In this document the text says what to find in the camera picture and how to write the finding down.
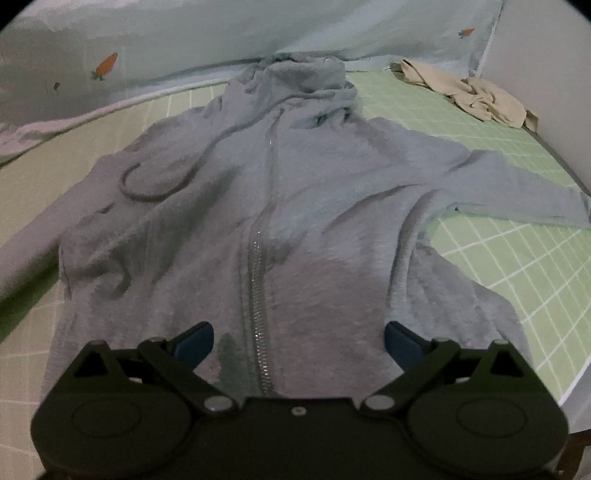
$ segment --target metal screw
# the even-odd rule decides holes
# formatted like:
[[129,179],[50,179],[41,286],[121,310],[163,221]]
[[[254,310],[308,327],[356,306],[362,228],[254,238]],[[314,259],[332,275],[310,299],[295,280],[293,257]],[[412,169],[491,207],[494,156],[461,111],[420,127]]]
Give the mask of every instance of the metal screw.
[[224,397],[223,395],[215,395],[207,398],[203,405],[209,411],[226,411],[233,407],[234,402],[231,398]]
[[395,403],[394,399],[388,395],[372,395],[365,399],[365,405],[372,410],[389,410]]
[[306,415],[306,413],[308,413],[306,407],[293,407],[291,409],[291,414],[296,417],[303,417],[304,415]]

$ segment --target carrot print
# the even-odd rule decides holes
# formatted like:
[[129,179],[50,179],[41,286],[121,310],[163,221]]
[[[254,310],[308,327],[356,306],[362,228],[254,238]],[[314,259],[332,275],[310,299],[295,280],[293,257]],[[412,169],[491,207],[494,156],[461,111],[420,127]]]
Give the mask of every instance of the carrot print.
[[100,80],[101,82],[104,80],[104,76],[107,75],[111,70],[113,70],[113,66],[115,65],[115,61],[117,60],[117,53],[113,53],[109,55],[106,59],[104,59],[100,65],[96,68],[94,72],[92,72],[93,80]]
[[460,35],[460,38],[464,38],[470,35],[474,30],[475,28],[467,28],[465,30],[459,31],[457,34]]

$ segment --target hoodie sleeve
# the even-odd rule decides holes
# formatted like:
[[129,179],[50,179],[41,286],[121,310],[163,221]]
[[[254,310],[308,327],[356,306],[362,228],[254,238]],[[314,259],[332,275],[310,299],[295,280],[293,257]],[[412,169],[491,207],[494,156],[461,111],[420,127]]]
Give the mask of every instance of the hoodie sleeve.
[[1,246],[0,302],[57,264],[63,232],[113,202],[120,159],[119,155],[100,158],[82,181]]
[[471,151],[458,142],[410,131],[384,119],[371,122],[384,134],[388,131],[388,146],[396,150],[394,155],[451,195],[458,211],[591,227],[590,197],[514,167],[499,152]]

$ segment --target crumpled towel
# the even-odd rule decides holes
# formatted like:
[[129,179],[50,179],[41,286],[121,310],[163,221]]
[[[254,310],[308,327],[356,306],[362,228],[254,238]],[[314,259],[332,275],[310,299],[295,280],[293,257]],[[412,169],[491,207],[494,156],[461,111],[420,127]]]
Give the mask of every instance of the crumpled towel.
[[[397,71],[392,64],[391,70]],[[414,85],[428,87],[434,92],[452,99],[455,104],[480,120],[496,120],[508,127],[521,128],[523,124],[536,132],[538,118],[514,96],[488,80],[468,77],[460,80],[436,67],[414,60],[404,59],[400,70],[404,80]]]

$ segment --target mattress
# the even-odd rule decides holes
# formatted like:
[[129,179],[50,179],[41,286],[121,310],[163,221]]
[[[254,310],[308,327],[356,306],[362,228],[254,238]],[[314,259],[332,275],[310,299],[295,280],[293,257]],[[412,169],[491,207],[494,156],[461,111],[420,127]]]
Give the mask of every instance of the mattress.
[[[481,122],[390,72],[350,73],[364,116],[498,150],[507,159],[577,189],[556,160],[523,130]],[[111,113],[29,151],[0,169],[0,245],[31,221],[102,155],[131,143],[167,116],[205,105],[225,85],[187,90]],[[525,329],[533,366],[562,402],[591,358],[591,231],[454,214],[428,226],[435,249],[478,283],[506,297]],[[57,271],[0,305],[0,478],[41,471],[28,424],[38,405],[51,338],[63,307]]]

